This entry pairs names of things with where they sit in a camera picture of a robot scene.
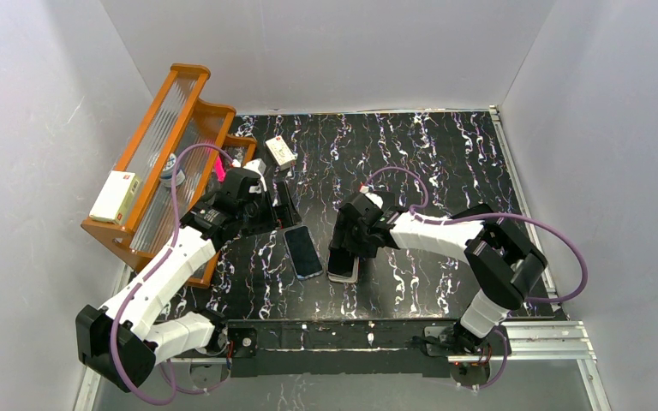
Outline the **blue smartphone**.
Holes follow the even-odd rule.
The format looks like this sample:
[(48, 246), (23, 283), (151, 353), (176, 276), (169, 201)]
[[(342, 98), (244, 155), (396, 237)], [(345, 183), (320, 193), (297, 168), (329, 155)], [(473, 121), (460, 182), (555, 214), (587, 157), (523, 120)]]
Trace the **blue smartphone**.
[(294, 272), (299, 280), (317, 277), (323, 272), (320, 256), (308, 227), (299, 226), (286, 230), (284, 241)]

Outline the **dark smartphone with light rim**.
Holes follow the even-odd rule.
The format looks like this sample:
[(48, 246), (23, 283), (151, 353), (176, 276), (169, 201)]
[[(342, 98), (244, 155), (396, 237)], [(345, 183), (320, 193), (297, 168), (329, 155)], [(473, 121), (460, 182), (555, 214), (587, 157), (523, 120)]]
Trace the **dark smartphone with light rim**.
[(327, 276), (333, 281), (350, 282), (356, 277), (357, 257), (343, 248), (331, 248), (327, 261)]

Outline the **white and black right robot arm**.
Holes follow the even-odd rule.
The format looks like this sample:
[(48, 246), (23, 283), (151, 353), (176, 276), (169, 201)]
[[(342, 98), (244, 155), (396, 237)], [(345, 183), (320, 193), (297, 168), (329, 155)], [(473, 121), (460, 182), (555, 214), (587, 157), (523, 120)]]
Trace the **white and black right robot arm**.
[(448, 220), (413, 214), (387, 191), (362, 191), (339, 208), (329, 245), (327, 276), (353, 283), (360, 259), (380, 248), (437, 253), (468, 265), (480, 289), (443, 343), (456, 352), (477, 350), (518, 310), (547, 268), (547, 258), (509, 217), (485, 204)]

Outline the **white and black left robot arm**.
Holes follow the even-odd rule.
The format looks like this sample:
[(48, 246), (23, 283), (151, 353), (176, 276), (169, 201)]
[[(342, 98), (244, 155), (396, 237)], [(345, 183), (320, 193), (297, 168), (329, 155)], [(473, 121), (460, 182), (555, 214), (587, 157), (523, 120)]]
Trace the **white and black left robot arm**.
[(144, 383), (153, 368), (210, 345), (218, 315), (190, 312), (158, 323), (174, 294), (198, 268), (237, 237), (297, 226), (301, 217), (284, 181), (270, 189), (250, 166), (229, 170), (220, 186), (179, 219), (156, 257), (99, 307), (75, 318), (79, 361), (124, 392)]

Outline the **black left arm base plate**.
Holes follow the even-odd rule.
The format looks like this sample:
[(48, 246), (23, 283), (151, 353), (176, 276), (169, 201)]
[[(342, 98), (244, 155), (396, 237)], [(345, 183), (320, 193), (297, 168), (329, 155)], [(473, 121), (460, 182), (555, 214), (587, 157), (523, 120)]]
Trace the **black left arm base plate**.
[(196, 349), (196, 358), (189, 363), (194, 387), (209, 391), (226, 383), (232, 374), (234, 356), (244, 348), (251, 354), (253, 346), (253, 331), (231, 330), (227, 325), (219, 327), (205, 347)]

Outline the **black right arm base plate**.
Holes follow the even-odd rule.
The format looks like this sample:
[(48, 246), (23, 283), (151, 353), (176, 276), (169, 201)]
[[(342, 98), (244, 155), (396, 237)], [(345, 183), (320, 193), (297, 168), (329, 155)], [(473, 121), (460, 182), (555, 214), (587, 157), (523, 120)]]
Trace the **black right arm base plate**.
[(425, 355), (448, 359), (455, 384), (473, 391), (494, 384), (512, 352), (507, 331), (502, 326), (493, 328), (485, 337), (477, 337), (460, 325), (429, 326), (416, 341)]

